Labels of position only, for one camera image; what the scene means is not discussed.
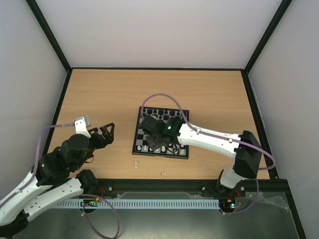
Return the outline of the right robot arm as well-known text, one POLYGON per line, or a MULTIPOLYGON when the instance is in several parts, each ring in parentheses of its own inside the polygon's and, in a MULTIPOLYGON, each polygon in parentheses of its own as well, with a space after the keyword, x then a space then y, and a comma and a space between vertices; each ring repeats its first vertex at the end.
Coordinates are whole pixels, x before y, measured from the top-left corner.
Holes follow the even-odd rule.
POLYGON ((234 192, 244 179, 256 179, 262 153, 260 145, 250 131, 242 134, 227 134, 200 128, 180 117, 167 121, 146 115, 139 123, 152 150, 169 144, 196 146, 220 153, 234 161, 233 165, 220 172, 217 183, 212 187, 214 195, 226 197, 234 192))

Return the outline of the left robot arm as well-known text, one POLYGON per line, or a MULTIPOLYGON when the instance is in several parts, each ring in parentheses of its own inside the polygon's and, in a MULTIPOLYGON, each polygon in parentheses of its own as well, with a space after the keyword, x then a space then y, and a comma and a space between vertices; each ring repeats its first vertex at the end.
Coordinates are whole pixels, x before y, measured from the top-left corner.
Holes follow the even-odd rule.
POLYGON ((23 181, 0 202, 0 236, 12 237, 28 223, 56 204, 95 192, 98 180, 91 170, 80 168, 94 151, 114 141, 114 123, 88 130, 84 120, 72 126, 76 133, 61 146, 42 156, 23 181))

